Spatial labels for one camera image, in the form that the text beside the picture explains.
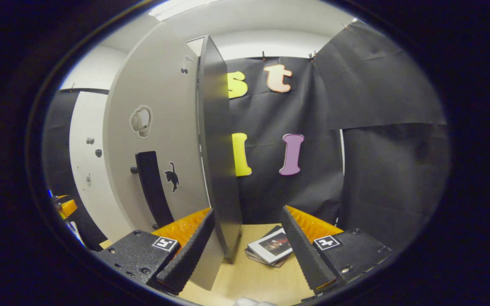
light wood surface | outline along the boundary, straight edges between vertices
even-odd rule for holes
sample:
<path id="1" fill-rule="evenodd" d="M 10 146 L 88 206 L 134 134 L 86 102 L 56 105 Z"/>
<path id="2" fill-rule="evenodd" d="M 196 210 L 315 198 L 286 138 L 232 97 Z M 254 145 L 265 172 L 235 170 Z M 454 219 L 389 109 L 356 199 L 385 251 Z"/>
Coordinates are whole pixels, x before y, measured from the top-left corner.
<path id="1" fill-rule="evenodd" d="M 222 263 L 210 291 L 189 281 L 179 297 L 205 306 L 232 306 L 241 297 L 289 306 L 313 296 L 294 254 L 280 268 L 247 258 L 244 252 L 247 244 L 266 235 L 276 225 L 242 225 L 234 264 Z"/>

